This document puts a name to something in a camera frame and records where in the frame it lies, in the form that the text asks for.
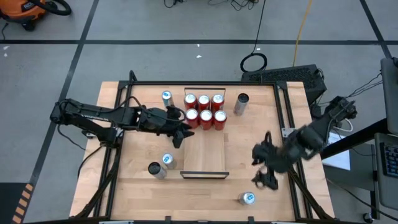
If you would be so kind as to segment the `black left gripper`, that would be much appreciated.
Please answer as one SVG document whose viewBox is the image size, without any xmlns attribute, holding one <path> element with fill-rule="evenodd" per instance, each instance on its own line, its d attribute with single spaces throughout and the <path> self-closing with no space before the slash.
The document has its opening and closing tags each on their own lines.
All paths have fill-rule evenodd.
<svg viewBox="0 0 398 224">
<path fill-rule="evenodd" d="M 175 106 L 168 106 L 166 110 L 155 108 L 155 115 L 162 121 L 163 125 L 155 132 L 156 134 L 174 134 L 183 132 L 183 138 L 193 136 L 195 133 L 187 128 L 184 123 L 185 112 Z"/>
</svg>

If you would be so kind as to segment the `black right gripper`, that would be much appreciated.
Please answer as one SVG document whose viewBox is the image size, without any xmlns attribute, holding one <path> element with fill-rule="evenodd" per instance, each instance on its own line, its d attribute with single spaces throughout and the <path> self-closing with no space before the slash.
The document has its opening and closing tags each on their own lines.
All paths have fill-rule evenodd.
<svg viewBox="0 0 398 224">
<path fill-rule="evenodd" d="M 277 153 L 278 147 L 272 144 L 272 134 L 268 131 L 264 137 L 264 144 L 256 144 L 252 149 L 252 165 L 263 164 L 278 173 L 287 172 L 291 164 Z"/>
</svg>

